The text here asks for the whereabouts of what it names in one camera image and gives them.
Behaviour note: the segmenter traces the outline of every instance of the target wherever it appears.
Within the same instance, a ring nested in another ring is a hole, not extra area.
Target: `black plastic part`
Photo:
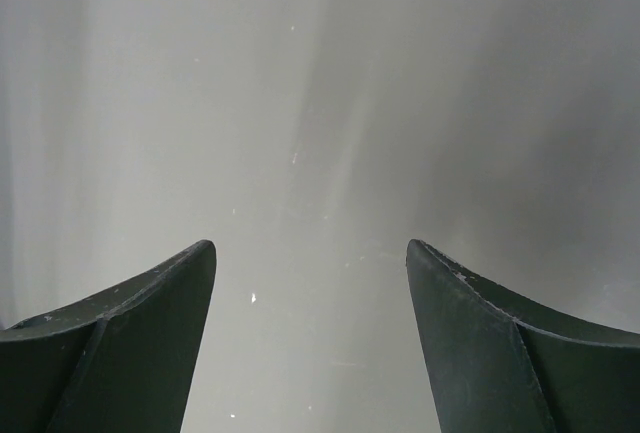
[[[178,433],[215,269],[201,241],[0,331],[0,432]]]
[[[640,432],[640,335],[542,306],[418,240],[407,271],[443,433]]]

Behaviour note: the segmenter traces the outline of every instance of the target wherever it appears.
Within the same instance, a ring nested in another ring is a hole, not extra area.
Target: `curved edge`
[[[203,262],[203,261],[205,263],[209,263],[208,267],[198,268],[197,263]],[[208,312],[211,297],[212,297],[216,269],[217,269],[217,252],[216,252],[215,245],[209,240],[202,240],[192,245],[191,247],[183,250],[182,252],[178,253],[177,255],[173,256],[167,261],[161,263],[157,267],[141,275],[138,275],[138,277],[134,277],[134,278],[141,278],[150,272],[154,273],[154,276],[151,277],[151,280],[148,282],[148,284],[144,288],[140,289],[135,295],[130,297],[128,300],[122,302],[115,308],[108,311],[106,314],[101,315],[100,317],[97,318],[92,335],[87,341],[87,343],[85,344],[81,358],[76,365],[74,373],[71,375],[70,381],[67,384],[66,389],[61,395],[58,406],[51,417],[51,421],[49,422],[49,425],[46,431],[48,433],[64,432],[64,431],[68,431],[67,427],[69,426],[69,423],[76,425],[76,427],[78,426],[78,423],[85,424],[85,420],[82,420],[82,416],[87,414],[87,408],[79,407],[78,404],[82,404],[82,402],[85,401],[87,397],[93,398],[93,403],[91,403],[91,400],[89,400],[90,404],[101,405],[98,408],[100,412],[99,413],[98,411],[94,412],[98,414],[98,416],[102,415],[104,417],[105,412],[108,411],[109,408],[113,406],[113,405],[110,405],[110,403],[114,401],[113,400],[114,392],[110,391],[108,393],[105,393],[103,391],[98,391],[99,388],[97,388],[96,385],[102,385],[106,378],[109,378],[110,379],[109,381],[113,380],[112,375],[104,374],[104,372],[102,371],[104,368],[106,368],[107,371],[111,371],[111,373],[118,372],[117,374],[122,375],[122,372],[120,371],[117,365],[125,362],[129,362],[131,360],[131,357],[129,356],[131,355],[131,349],[133,351],[136,351],[136,346],[135,345],[132,346],[131,342],[127,341],[126,339],[126,336],[127,336],[126,331],[130,329],[130,325],[131,325],[130,319],[132,316],[146,315],[146,320],[149,320],[149,319],[155,320],[155,326],[153,324],[150,325],[148,323],[145,323],[145,326],[142,328],[142,331],[145,331],[144,334],[140,333],[139,321],[138,321],[138,330],[139,330],[138,334],[133,334],[133,336],[131,336],[131,333],[128,334],[129,340],[131,340],[133,337],[136,337],[137,341],[139,342],[142,341],[142,344],[144,344],[147,349],[151,348],[151,350],[147,351],[148,353],[147,355],[142,355],[142,357],[138,355],[139,356],[137,358],[138,362],[143,361],[143,363],[147,364],[149,362],[153,362],[154,356],[157,356],[155,355],[155,353],[159,353],[159,356],[162,357],[163,355],[167,355],[167,352],[172,348],[177,350],[181,349],[180,342],[173,341],[173,342],[170,342],[171,346],[164,345],[167,348],[159,348],[159,349],[155,349],[155,351],[152,351],[155,348],[156,342],[145,341],[143,337],[144,335],[153,336],[153,331],[155,331],[156,333],[158,333],[159,331],[162,331],[162,332],[166,331],[166,329],[168,328],[167,323],[183,322],[184,319],[181,317],[181,315],[176,316],[169,313],[171,311],[171,308],[167,308],[166,304],[164,305],[164,307],[162,307],[162,302],[163,301],[166,302],[167,292],[171,292],[172,289],[176,288],[176,286],[178,288],[182,288],[181,286],[178,286],[180,285],[180,283],[184,281],[195,280],[200,283],[201,296],[206,296],[206,302],[205,302],[206,304],[204,305],[204,310],[203,310],[204,316],[202,316],[199,319],[201,322],[200,325],[192,324],[190,325],[190,327],[185,327],[184,325],[181,325],[179,327],[180,331],[186,332],[186,334],[193,334],[194,331],[197,332],[196,335],[194,336],[194,338],[195,337],[197,338],[191,339],[192,349],[190,351],[190,355],[184,354],[184,352],[177,355],[178,357],[181,358],[180,368],[190,370],[190,371],[186,371],[186,373],[184,374],[184,378],[186,379],[185,381],[187,381],[188,383],[186,387],[186,395],[181,394],[180,388],[178,388],[177,391],[174,390],[172,392],[172,394],[176,398],[179,398],[179,400],[174,399],[172,401],[183,401],[185,403],[185,405],[183,405],[182,408],[180,409],[181,411],[179,414],[179,417],[180,417],[179,421],[181,423],[182,416],[184,415],[184,406],[186,406],[186,398],[188,397],[188,392],[191,385],[193,369],[195,368],[195,361],[198,356],[200,342],[201,342],[202,334],[204,332],[204,325],[206,323],[207,312]],[[116,285],[110,289],[104,290],[100,294],[109,292],[117,288],[118,286],[119,285]],[[159,298],[163,296],[163,294],[161,293],[163,290],[164,290],[164,296],[165,296],[164,300]],[[160,305],[158,305],[157,301],[154,301],[154,293],[156,292],[158,292],[159,295],[156,295],[155,299],[161,302]],[[162,319],[158,319],[155,316],[155,314],[152,314],[152,316],[149,316],[149,313],[150,313],[149,307],[151,307],[151,311],[153,311],[154,308],[157,310],[159,306],[161,311],[167,312],[167,314],[172,318],[171,320],[167,321],[167,318],[165,317],[163,321]],[[118,339],[120,336],[122,336],[123,333],[125,334],[124,344],[127,345],[130,349],[122,348],[123,342]],[[171,352],[169,353],[170,353],[169,356],[171,357],[176,356]],[[163,375],[166,375],[168,371],[167,368],[165,369],[160,368],[160,370],[163,371],[164,373],[152,374],[152,376],[156,378],[156,380],[157,378],[161,378]],[[132,389],[132,388],[135,389],[134,385],[133,384],[129,385],[129,389]],[[119,398],[121,396],[126,396],[126,395],[124,395],[123,392],[115,394],[115,397]],[[127,403],[127,405],[129,405],[130,408],[132,408],[132,410],[128,411],[128,413],[125,413],[124,416],[132,419],[132,421],[135,418],[135,413],[133,412],[136,410],[136,407],[132,405],[135,405],[136,401],[139,401],[140,398],[141,397],[130,398],[131,401]],[[69,431],[77,431],[77,430],[74,429],[74,427],[71,427],[71,430]],[[116,430],[107,428],[107,430],[105,431],[116,431]]]
[[[517,323],[427,246],[409,244],[407,273],[443,433],[555,432]]]
[[[11,328],[0,331],[0,343],[54,336],[89,326],[100,318],[128,311],[153,294],[159,283],[170,279],[185,263],[209,248],[213,249],[216,257],[213,242],[200,240],[139,275],[69,305],[22,320]]]
[[[581,320],[541,305],[473,273],[421,240],[414,239],[409,243],[407,262],[410,260],[426,262],[430,271],[455,277],[460,292],[475,296],[494,314],[509,318],[525,329],[572,342],[640,349],[638,334]]]

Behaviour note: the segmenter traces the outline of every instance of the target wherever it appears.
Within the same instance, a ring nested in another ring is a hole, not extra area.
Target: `gray background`
[[[640,331],[639,9],[0,0],[0,318],[211,238],[185,433],[437,432],[411,237]]]

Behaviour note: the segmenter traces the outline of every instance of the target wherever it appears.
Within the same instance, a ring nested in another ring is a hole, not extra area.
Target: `dark green curved fin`
[[[202,241],[0,331],[0,431],[178,433],[215,269]]]
[[[640,335],[542,306],[417,240],[407,270],[443,433],[640,431]]]

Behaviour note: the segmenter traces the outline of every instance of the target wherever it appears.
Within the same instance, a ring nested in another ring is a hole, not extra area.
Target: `white wall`
[[[437,431],[411,237],[640,331],[638,4],[0,0],[0,318],[211,238],[185,432]]]

